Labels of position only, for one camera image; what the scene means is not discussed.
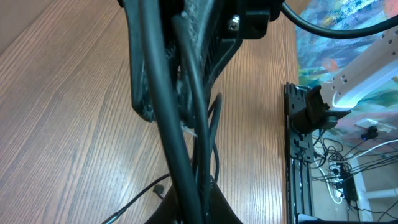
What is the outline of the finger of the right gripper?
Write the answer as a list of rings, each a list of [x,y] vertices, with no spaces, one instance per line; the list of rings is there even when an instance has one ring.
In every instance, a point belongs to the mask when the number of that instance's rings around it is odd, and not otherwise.
[[[178,71],[182,56],[174,34],[171,20],[173,16],[183,16],[186,21],[182,27],[188,32],[190,43],[202,69],[202,82],[205,100],[210,99],[211,89],[221,71],[239,49],[242,39],[243,18],[237,12],[171,12],[164,14],[165,53],[169,63],[172,85],[176,88],[178,113],[182,124],[195,127],[193,98],[186,71]]]
[[[155,120],[149,94],[144,56],[141,48],[138,6],[124,6],[129,38],[131,104],[133,110],[147,122]]]

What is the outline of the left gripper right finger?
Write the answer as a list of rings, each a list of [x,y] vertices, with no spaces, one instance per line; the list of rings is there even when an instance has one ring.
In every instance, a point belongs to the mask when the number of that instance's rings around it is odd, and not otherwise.
[[[242,224],[234,213],[215,179],[210,177],[209,223],[211,224]]]

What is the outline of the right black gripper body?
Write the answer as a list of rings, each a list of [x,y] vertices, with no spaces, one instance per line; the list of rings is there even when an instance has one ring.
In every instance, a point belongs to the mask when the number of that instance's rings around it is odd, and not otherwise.
[[[283,1],[158,0],[165,39],[260,39],[276,20]]]

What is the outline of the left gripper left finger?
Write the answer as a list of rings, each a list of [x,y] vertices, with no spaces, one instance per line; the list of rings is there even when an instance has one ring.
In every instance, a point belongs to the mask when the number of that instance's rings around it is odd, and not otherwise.
[[[184,224],[185,215],[177,191],[172,185],[160,205],[152,215],[152,223],[154,224]]]

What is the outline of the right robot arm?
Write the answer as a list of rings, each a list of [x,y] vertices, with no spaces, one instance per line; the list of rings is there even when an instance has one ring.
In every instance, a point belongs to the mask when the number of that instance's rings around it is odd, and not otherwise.
[[[145,121],[166,130],[207,132],[211,89],[244,40],[261,39],[268,23],[286,16],[303,30],[332,39],[380,34],[339,74],[313,88],[293,116],[300,133],[328,129],[369,92],[397,74],[397,18],[353,30],[326,29],[284,1],[119,2],[127,20],[131,103]]]

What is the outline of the white power strip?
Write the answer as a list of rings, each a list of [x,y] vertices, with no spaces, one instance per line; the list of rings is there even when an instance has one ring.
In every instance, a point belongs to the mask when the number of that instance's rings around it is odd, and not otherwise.
[[[344,199],[343,190],[343,165],[337,162],[329,162],[328,168],[328,182],[331,187],[331,194],[333,196],[333,201],[336,204],[341,204]]]

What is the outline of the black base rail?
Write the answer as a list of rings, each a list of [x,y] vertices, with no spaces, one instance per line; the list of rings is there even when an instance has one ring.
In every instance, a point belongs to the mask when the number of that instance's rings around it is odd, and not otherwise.
[[[315,162],[312,133],[323,134],[337,125],[350,109],[333,109],[313,88],[284,85],[285,161],[288,223],[334,223],[314,215],[310,165]]]

